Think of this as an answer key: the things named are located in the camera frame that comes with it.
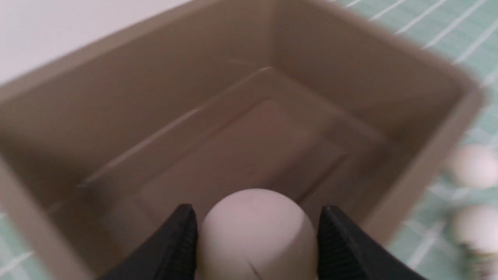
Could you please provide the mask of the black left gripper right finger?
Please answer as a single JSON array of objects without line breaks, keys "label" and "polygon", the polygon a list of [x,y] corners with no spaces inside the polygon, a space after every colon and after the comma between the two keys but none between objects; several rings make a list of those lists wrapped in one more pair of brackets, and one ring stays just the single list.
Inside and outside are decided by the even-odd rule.
[{"label": "black left gripper right finger", "polygon": [[317,232],[319,280],[423,280],[339,207],[322,208]]}]

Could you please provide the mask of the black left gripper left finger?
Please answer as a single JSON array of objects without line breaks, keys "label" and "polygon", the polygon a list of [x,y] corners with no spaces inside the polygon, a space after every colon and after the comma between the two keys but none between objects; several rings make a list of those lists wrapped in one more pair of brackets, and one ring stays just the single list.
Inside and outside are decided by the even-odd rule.
[{"label": "black left gripper left finger", "polygon": [[198,225],[191,204],[179,205],[123,262],[100,280],[193,280]]}]

